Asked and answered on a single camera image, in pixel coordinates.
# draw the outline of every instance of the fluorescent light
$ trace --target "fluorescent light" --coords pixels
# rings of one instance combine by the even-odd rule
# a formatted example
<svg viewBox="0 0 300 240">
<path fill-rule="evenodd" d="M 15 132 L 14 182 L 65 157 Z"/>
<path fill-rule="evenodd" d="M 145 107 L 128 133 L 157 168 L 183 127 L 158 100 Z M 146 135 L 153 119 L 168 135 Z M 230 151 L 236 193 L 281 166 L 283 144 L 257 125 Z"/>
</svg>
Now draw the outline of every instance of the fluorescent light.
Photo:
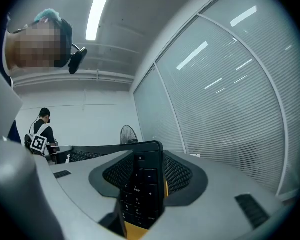
<svg viewBox="0 0 300 240">
<path fill-rule="evenodd" d="M 254 6 L 252 8 L 250 8 L 249 10 L 245 11 L 244 13 L 242 13 L 241 15 L 239 15 L 238 17 L 236 17 L 235 19 L 233 19 L 230 24 L 231 27 L 236 26 L 237 24 L 239 24 L 240 22 L 242 22 L 243 20 L 245 20 L 246 18 L 248 18 L 249 16 L 251 16 L 252 14 L 257 12 L 257 6 Z"/>
<path fill-rule="evenodd" d="M 185 65 L 187 65 L 194 57 L 196 57 L 207 46 L 208 43 L 205 41 L 197 49 L 195 49 L 195 51 L 191 53 L 184 61 L 182 61 L 181 64 L 176 67 L 176 69 L 181 70 Z"/>
<path fill-rule="evenodd" d="M 218 94 L 218 93 L 222 92 L 224 89 L 226 89 L 226 88 L 223 88 L 223 89 L 217 91 L 216 93 Z"/>
<path fill-rule="evenodd" d="M 238 83 L 239 81 L 241 81 L 242 79 L 245 79 L 246 77 L 247 77 L 247 75 L 244 76 L 244 77 L 242 77 L 242 78 L 240 78 L 239 80 L 235 81 L 234 83 L 236 84 L 236 83 Z"/>
<path fill-rule="evenodd" d="M 85 39 L 95 41 L 97 38 L 97 31 L 99 28 L 99 21 L 102 11 L 105 8 L 107 0 L 93 0 L 88 25 L 86 27 Z"/>
<path fill-rule="evenodd" d="M 198 61 L 197 62 L 195 62 L 195 63 L 193 63 L 193 65 L 191 66 L 191 68 L 194 66 L 194 65 L 196 65 L 198 63 Z"/>
<path fill-rule="evenodd" d="M 244 67 L 245 65 L 247 65 L 248 63 L 252 62 L 252 60 L 253 60 L 253 59 L 250 59 L 250 60 L 248 60 L 246 63 L 243 63 L 240 67 L 238 67 L 238 68 L 236 69 L 236 71 L 239 70 L 239 69 L 241 69 L 241 68 L 243 68 L 243 67 Z"/>
<path fill-rule="evenodd" d="M 230 43 L 228 43 L 225 47 L 227 47 L 227 46 L 229 46 L 229 45 L 231 45 L 233 43 L 233 41 L 231 41 Z"/>
<path fill-rule="evenodd" d="M 233 54 L 231 54 L 231 55 L 226 55 L 226 56 L 223 57 L 223 59 L 225 59 L 225 58 L 230 58 L 232 55 L 233 55 Z"/>
<path fill-rule="evenodd" d="M 215 85 L 216 83 L 220 82 L 222 80 L 222 78 L 218 79 L 217 81 L 213 82 L 212 84 L 209 84 L 206 88 L 204 88 L 205 90 L 208 89 L 209 87 Z"/>
</svg>

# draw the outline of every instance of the black shirt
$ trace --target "black shirt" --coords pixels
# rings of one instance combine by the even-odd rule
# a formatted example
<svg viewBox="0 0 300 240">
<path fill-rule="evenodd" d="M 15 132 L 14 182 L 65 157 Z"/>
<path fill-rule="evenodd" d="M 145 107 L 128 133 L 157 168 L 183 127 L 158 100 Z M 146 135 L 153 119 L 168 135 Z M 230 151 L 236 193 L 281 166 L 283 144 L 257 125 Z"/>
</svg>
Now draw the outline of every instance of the black shirt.
<svg viewBox="0 0 300 240">
<path fill-rule="evenodd" d="M 34 133 L 36 134 L 40 127 L 44 124 L 45 122 L 42 119 L 39 119 L 37 122 L 35 122 L 33 126 Z M 43 133 L 41 133 L 41 136 L 45 137 L 48 143 L 55 143 L 54 131 L 51 127 L 46 128 Z"/>
</svg>

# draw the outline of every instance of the wall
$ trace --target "wall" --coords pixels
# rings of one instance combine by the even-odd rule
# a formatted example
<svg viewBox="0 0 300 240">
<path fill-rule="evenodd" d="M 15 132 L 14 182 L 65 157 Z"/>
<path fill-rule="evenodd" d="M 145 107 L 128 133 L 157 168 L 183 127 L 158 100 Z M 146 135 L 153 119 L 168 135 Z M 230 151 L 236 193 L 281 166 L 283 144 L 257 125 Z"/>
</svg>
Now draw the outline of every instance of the wall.
<svg viewBox="0 0 300 240">
<path fill-rule="evenodd" d="M 174 17 L 169 21 L 169 23 L 152 43 L 147 54 L 144 56 L 142 62 L 138 66 L 134 82 L 130 88 L 131 93 L 135 92 L 156 58 L 169 43 L 169 41 L 174 37 L 174 35 L 179 31 L 179 29 L 186 25 L 192 16 L 198 13 L 209 1 L 211 0 L 190 0 L 174 15 Z"/>
<path fill-rule="evenodd" d="M 124 125 L 130 125 L 142 141 L 135 102 L 127 90 L 126 84 L 92 81 L 17 87 L 23 100 L 16 117 L 21 140 L 46 107 L 59 145 L 118 145 Z"/>
</svg>

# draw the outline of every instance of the black hair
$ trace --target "black hair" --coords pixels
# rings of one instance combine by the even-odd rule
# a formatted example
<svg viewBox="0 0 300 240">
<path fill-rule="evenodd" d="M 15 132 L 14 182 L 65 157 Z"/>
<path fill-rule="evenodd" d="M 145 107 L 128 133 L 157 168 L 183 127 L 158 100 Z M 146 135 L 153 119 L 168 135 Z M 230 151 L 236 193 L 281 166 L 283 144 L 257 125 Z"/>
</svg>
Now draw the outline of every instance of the black hair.
<svg viewBox="0 0 300 240">
<path fill-rule="evenodd" d="M 50 117 L 50 110 L 47 109 L 46 107 L 42 108 L 41 111 L 40 111 L 39 116 L 41 118 L 44 118 L 45 116 L 49 116 Z"/>
</svg>

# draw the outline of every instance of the standing fan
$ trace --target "standing fan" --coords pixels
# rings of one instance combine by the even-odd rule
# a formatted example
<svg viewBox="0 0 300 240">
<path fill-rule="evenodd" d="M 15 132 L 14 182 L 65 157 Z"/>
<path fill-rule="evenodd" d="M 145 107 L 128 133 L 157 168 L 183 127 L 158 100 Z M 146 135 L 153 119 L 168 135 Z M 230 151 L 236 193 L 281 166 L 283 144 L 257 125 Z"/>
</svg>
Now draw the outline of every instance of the standing fan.
<svg viewBox="0 0 300 240">
<path fill-rule="evenodd" d="M 125 125 L 120 133 L 120 144 L 139 143 L 135 131 L 129 126 Z"/>
</svg>

